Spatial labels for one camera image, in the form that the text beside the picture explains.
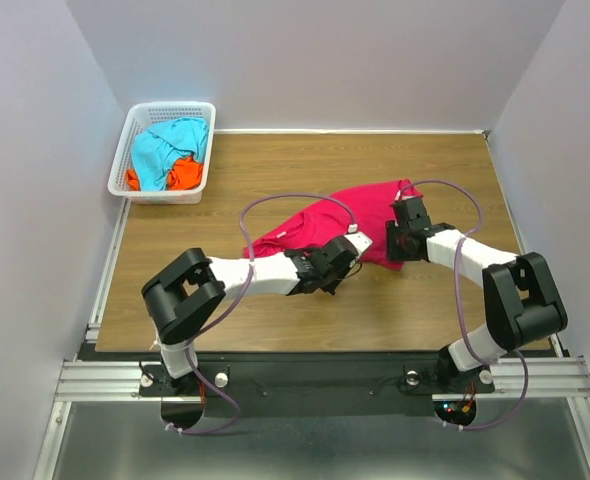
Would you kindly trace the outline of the pink t-shirt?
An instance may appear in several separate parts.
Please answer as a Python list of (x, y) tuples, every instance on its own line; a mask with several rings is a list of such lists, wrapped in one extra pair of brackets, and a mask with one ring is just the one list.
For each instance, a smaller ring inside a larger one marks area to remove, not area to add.
[(362, 260), (399, 271), (403, 264), (391, 261), (386, 256), (386, 223), (395, 218), (391, 204), (401, 197), (421, 195), (408, 179), (337, 191), (331, 196), (342, 202), (343, 206), (328, 200), (313, 203), (254, 240), (253, 252), (257, 257), (268, 257), (291, 249), (321, 247), (345, 234), (350, 215), (354, 214), (359, 230), (372, 240)]

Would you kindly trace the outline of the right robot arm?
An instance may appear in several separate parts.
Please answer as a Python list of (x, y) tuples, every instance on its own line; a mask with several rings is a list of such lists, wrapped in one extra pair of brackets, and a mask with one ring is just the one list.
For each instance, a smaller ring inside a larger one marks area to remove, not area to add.
[(420, 197), (403, 196), (391, 207), (395, 219), (386, 223), (389, 260), (451, 269), (457, 295), (463, 277), (483, 291), (485, 324), (471, 332), (461, 298), (456, 298), (462, 338), (438, 353), (435, 378), (441, 387), (457, 390), (470, 380), (471, 370), (566, 329), (568, 315), (542, 255), (501, 251), (449, 224), (434, 224)]

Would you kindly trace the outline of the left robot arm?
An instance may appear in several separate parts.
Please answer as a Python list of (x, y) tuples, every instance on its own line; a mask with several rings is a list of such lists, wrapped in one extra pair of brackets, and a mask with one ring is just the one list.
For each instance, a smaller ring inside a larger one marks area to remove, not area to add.
[(333, 295), (372, 245), (362, 232), (333, 238), (321, 247), (287, 250), (254, 259), (208, 257), (200, 248), (180, 254), (149, 280), (141, 294), (161, 349), (163, 382), (175, 394), (197, 382), (194, 339), (223, 301), (231, 312), (246, 296)]

